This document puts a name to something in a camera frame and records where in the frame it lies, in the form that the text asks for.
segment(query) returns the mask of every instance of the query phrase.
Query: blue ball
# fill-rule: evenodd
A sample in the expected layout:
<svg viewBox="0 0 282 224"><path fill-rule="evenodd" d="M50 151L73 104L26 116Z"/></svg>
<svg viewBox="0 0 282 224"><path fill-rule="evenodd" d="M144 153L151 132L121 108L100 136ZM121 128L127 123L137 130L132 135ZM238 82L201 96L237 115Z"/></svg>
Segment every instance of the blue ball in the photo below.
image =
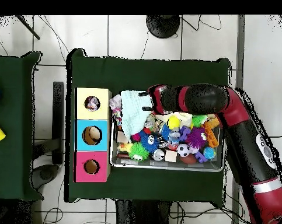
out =
<svg viewBox="0 0 282 224"><path fill-rule="evenodd" d="M216 152L214 150L214 148L212 147L206 147L204 150L203 150L203 155L207 158L207 159L213 159L215 158L216 156Z"/></svg>

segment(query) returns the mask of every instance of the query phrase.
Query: green toy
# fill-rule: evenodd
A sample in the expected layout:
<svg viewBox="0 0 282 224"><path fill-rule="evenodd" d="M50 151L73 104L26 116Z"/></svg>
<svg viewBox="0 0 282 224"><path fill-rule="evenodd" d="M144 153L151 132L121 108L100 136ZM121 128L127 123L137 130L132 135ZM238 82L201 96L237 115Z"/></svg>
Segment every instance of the green toy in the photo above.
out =
<svg viewBox="0 0 282 224"><path fill-rule="evenodd" d="M148 158L148 151L142 146L140 142L136 142L132 145L129 153L129 157L132 160L142 162Z"/></svg>
<svg viewBox="0 0 282 224"><path fill-rule="evenodd" d="M195 127L201 128L201 125L203 125L207 119L207 115L193 115L192 122Z"/></svg>

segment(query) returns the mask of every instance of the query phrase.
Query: shape sorter box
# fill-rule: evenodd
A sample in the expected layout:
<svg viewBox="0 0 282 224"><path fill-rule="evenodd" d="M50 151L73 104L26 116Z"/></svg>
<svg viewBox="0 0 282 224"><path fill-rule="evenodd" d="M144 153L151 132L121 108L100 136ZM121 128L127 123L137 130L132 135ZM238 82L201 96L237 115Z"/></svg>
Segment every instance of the shape sorter box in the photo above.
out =
<svg viewBox="0 0 282 224"><path fill-rule="evenodd" d="M86 108L85 101L89 97L96 97L99 101L99 108L90 111ZM108 89L96 89L88 87L76 88L76 118L78 120L109 120L110 99L112 93Z"/></svg>
<svg viewBox="0 0 282 224"><path fill-rule="evenodd" d="M110 140L109 120L77 120L76 121L76 151L108 151ZM100 131L100 141L95 145L89 145L84 141L85 130L96 127Z"/></svg>
<svg viewBox="0 0 282 224"><path fill-rule="evenodd" d="M88 162L97 165L96 173L87 168ZM74 182L106 182L110 174L108 151L76 152Z"/></svg>

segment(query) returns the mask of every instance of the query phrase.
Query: circular hole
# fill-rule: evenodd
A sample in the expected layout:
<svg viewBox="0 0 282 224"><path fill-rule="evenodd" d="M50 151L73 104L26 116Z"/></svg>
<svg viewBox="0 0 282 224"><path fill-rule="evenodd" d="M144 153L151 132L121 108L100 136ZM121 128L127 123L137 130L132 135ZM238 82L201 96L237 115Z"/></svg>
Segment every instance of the circular hole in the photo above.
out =
<svg viewBox="0 0 282 224"><path fill-rule="evenodd" d="M83 165L86 173L95 174L99 170L99 164L96 160L87 160Z"/></svg>
<svg viewBox="0 0 282 224"><path fill-rule="evenodd" d="M82 139L88 145L96 145L102 139L102 132L96 126L89 126L84 129Z"/></svg>
<svg viewBox="0 0 282 224"><path fill-rule="evenodd" d="M89 96L85 99L85 107L89 111L97 111L100 107L99 99L95 96Z"/></svg>

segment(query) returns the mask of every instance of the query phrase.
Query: soccer ball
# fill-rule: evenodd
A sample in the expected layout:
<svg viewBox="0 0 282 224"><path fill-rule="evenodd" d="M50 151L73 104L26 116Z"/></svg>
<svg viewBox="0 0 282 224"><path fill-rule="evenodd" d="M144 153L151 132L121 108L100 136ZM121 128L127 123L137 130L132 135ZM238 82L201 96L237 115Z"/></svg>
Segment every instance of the soccer ball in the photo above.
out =
<svg viewBox="0 0 282 224"><path fill-rule="evenodd" d="M190 154L190 146L187 144L179 144L177 152L181 157L186 157Z"/></svg>

